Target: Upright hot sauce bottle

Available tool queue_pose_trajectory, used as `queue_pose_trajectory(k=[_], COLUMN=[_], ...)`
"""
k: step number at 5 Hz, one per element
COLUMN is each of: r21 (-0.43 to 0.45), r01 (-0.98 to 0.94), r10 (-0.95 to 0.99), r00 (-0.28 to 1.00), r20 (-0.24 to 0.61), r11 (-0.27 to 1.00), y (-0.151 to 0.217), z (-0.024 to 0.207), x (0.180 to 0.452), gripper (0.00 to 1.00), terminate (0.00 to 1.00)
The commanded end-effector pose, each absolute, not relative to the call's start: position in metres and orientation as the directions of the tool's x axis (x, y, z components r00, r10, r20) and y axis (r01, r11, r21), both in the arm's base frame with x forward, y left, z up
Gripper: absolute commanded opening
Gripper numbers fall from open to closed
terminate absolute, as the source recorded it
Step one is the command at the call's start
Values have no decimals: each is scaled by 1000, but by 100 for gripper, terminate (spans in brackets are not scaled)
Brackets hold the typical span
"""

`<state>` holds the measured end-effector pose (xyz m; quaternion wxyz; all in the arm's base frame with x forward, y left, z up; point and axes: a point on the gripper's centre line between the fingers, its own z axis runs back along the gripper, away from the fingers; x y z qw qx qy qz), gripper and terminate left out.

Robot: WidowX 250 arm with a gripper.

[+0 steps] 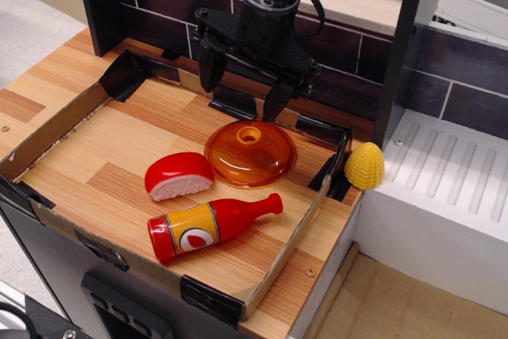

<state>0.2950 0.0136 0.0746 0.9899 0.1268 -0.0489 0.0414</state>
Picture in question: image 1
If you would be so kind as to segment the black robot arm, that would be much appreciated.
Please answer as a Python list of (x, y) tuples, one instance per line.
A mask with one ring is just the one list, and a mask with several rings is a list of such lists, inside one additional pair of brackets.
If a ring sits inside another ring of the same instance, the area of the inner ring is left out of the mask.
[[(263, 121), (274, 121), (287, 103), (307, 94), (321, 66), (298, 44), (320, 32), (299, 33), (295, 18), (301, 0), (242, 0), (240, 13), (200, 8), (198, 69), (203, 90), (210, 93), (221, 81), (229, 60), (235, 60), (274, 79), (265, 98)], [(319, 0), (311, 0), (325, 23)]]

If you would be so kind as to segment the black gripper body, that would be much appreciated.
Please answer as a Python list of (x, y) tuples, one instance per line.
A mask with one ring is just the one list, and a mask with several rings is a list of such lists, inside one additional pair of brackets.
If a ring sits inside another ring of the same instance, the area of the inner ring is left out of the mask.
[(296, 41), (300, 0), (242, 0), (239, 13), (201, 7), (195, 10), (195, 40), (213, 36), (229, 58), (273, 78), (294, 83), (305, 94), (320, 67)]

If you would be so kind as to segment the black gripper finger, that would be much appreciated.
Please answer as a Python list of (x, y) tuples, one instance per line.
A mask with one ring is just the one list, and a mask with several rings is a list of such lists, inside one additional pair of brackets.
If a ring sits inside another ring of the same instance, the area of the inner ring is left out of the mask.
[(294, 97), (298, 97), (298, 87), (286, 80), (278, 80), (265, 98), (262, 121), (274, 121)]
[(205, 35), (200, 42), (198, 69), (200, 83), (206, 93), (219, 84), (227, 64), (227, 51), (211, 35)]

